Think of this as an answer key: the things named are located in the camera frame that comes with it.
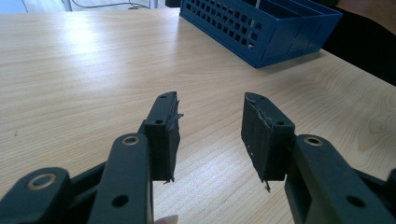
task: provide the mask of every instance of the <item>blue storage box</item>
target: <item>blue storage box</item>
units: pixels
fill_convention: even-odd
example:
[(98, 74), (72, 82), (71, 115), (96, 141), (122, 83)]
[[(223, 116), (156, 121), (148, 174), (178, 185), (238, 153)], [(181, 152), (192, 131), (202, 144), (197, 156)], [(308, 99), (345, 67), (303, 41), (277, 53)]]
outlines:
[(309, 0), (183, 0), (180, 16), (260, 68), (321, 49), (342, 14)]

